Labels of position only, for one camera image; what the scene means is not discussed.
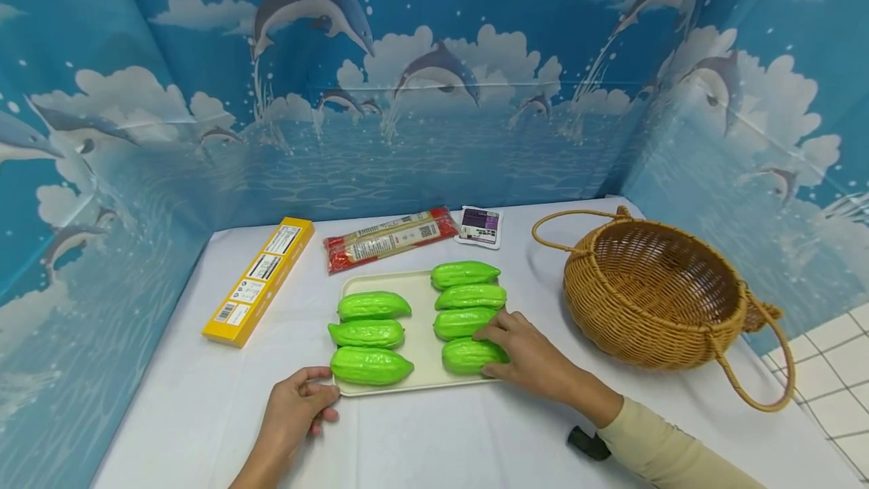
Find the white tray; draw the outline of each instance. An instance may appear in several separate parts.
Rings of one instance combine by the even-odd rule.
[[[358,276],[348,279],[341,290],[341,296],[366,291],[393,291],[400,294],[410,304],[411,316],[396,319],[404,327],[404,344],[395,348],[415,367],[404,380],[392,386],[359,386],[336,380],[345,397],[361,397],[387,392],[415,391],[436,387],[464,386],[472,383],[494,381],[481,374],[456,376],[444,370],[441,364],[443,340],[435,336],[435,300],[440,291],[430,282],[430,271],[396,272],[375,276]]]

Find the left hand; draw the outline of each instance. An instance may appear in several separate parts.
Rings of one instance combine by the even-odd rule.
[[[332,408],[339,397],[338,387],[313,381],[331,376],[328,367],[308,367],[277,382],[269,395],[253,452],[270,456],[271,460],[281,461],[284,468],[290,468],[305,437],[320,436],[322,421],[338,420],[338,413]]]

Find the table surface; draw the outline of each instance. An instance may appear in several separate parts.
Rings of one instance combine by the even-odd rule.
[[[642,371],[605,356],[579,334],[561,296],[567,255],[534,242],[531,227],[554,212],[614,212],[624,203],[605,198],[506,208],[497,251],[448,239],[332,277],[322,239],[385,219],[317,223],[315,237],[242,350],[208,342],[200,330],[274,227],[213,234],[93,487],[228,487],[256,437],[271,386],[304,365],[330,361],[326,323],[336,319],[348,278],[467,259],[501,268],[510,306],[521,309],[568,358],[770,489],[861,487],[798,405],[762,414],[739,399],[715,363],[678,374]],[[602,222],[572,215],[541,232],[572,245]],[[727,357],[753,396],[779,396],[780,385],[743,340]],[[589,427],[581,416],[501,382],[342,398],[337,409],[341,420],[306,448],[286,487],[648,487],[614,460],[596,463],[565,445],[574,425]]]

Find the red plastic bag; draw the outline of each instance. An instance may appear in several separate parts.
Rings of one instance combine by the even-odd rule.
[[[443,207],[406,215],[344,236],[331,236],[324,241],[328,273],[400,254],[458,233],[459,226],[450,215],[450,209]]]

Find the basket handle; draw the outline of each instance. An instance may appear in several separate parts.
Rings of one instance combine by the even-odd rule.
[[[754,299],[753,294],[748,294],[748,317],[744,330],[753,333],[754,331],[760,330],[765,323],[769,324],[773,333],[775,333],[778,342],[781,344],[782,351],[785,353],[785,364],[787,364],[788,368],[788,384],[785,385],[785,393],[783,396],[772,404],[761,404],[748,396],[748,393],[745,392],[741,385],[739,385],[739,380],[737,380],[736,374],[733,373],[730,363],[727,362],[727,358],[724,356],[724,350],[722,350],[718,342],[715,341],[711,329],[708,333],[709,343],[715,353],[715,361],[718,361],[718,364],[721,364],[721,368],[724,369],[724,373],[727,375],[730,385],[733,386],[733,390],[736,391],[739,397],[745,400],[750,407],[755,408],[756,410],[766,411],[768,414],[773,411],[779,411],[783,409],[785,405],[788,405],[788,402],[790,402],[791,398],[794,397],[794,391],[797,386],[794,354],[791,353],[791,347],[788,345],[788,337],[785,336],[784,331],[778,326],[778,323],[775,322],[779,317],[781,317],[781,311],[777,307],[771,304],[766,304],[766,302],[759,302]]]
[[[591,254],[591,252],[588,251],[583,251],[576,248],[568,248],[566,245],[545,241],[543,238],[538,236],[537,229],[539,228],[539,226],[543,225],[549,220],[554,220],[557,217],[571,214],[600,215],[601,217],[610,218],[611,220],[633,220],[630,212],[628,212],[628,207],[625,207],[625,205],[619,205],[619,208],[616,210],[615,214],[597,212],[595,210],[567,210],[566,212],[558,212],[556,214],[545,216],[545,218],[543,218],[542,220],[534,223],[534,226],[531,228],[531,236],[533,236],[538,243],[544,244],[547,248],[560,249],[562,250],[562,252],[567,252],[568,254],[577,254],[581,257]]]

